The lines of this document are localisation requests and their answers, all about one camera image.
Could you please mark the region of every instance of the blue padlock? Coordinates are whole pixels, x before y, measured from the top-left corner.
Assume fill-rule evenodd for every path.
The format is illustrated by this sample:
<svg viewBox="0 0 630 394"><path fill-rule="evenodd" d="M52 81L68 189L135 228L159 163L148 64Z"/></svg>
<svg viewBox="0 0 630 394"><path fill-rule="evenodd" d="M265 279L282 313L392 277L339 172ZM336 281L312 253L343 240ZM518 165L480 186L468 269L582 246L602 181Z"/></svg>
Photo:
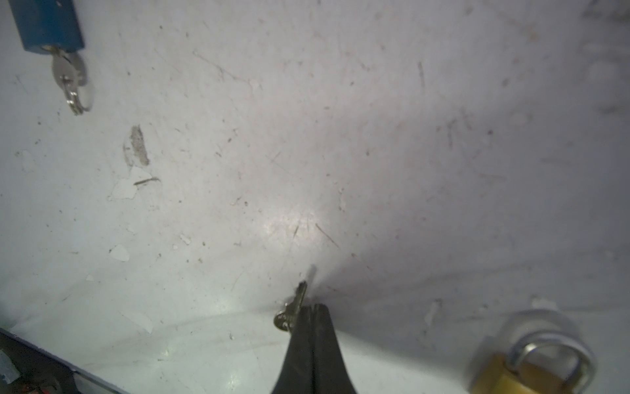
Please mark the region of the blue padlock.
<svg viewBox="0 0 630 394"><path fill-rule="evenodd" d="M84 47L72 0L9 0L24 49L50 54Z"/></svg>

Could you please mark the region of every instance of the scratched white surface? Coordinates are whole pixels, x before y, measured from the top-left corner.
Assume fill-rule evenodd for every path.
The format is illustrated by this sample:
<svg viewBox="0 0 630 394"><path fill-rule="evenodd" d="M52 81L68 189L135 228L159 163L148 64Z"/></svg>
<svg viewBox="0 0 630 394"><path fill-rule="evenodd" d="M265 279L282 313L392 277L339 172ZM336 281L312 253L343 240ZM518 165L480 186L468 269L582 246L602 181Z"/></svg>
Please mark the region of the scratched white surface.
<svg viewBox="0 0 630 394"><path fill-rule="evenodd" d="M314 270L360 393L462 393L532 297L627 391L630 25L587 3L77 1L74 117L1 2L2 326L129 393L268 393Z"/></svg>

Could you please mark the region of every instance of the brass padlock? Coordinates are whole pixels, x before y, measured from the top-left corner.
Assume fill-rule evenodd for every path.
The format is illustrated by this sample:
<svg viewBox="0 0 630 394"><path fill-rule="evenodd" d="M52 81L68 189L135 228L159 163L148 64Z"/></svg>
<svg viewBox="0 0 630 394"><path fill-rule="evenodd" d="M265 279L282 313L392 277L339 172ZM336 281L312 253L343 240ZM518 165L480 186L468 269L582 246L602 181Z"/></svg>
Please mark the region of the brass padlock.
<svg viewBox="0 0 630 394"><path fill-rule="evenodd" d="M527 362L541 347L565 347L578 358L573 372L560 378ZM595 357L579 340L557 331L539 331L521 338L507 354L494 354L475 379L471 394L579 394L595 375Z"/></svg>

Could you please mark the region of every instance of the silver key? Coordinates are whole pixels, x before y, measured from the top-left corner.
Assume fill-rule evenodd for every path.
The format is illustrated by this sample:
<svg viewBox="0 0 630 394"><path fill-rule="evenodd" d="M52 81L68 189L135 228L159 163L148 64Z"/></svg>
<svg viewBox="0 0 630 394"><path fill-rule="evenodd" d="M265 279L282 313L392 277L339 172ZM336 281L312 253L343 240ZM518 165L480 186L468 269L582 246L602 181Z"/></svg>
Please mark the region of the silver key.
<svg viewBox="0 0 630 394"><path fill-rule="evenodd" d="M75 115L81 115L86 108L79 100L79 86L83 85L84 73L78 67L76 61L73 62L70 54L61 49L51 49L52 53L52 75L55 82L64 91L66 102Z"/></svg>
<svg viewBox="0 0 630 394"><path fill-rule="evenodd" d="M295 319L297 318L297 314L300 312L305 294L306 281L302 281L299 285L297 285L293 301L286 304L284 310L275 315L275 318L273 318L273 325L275 325L277 329L288 332L293 331Z"/></svg>

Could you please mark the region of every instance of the padlock shackle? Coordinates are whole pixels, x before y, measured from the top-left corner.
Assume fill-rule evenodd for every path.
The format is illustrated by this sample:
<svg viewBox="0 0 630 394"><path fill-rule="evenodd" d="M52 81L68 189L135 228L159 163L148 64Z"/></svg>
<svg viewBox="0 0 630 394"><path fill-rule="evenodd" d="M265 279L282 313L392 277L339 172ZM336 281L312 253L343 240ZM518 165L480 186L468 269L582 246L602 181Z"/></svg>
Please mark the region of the padlock shackle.
<svg viewBox="0 0 630 394"><path fill-rule="evenodd" d="M567 378L565 385L574 394L580 394L595 376L595 356L579 340L560 331L538 331L521 338L505 356L505 367L518 374L520 365L529 354L541 347L558 346L571 349L578 356L578 365Z"/></svg>

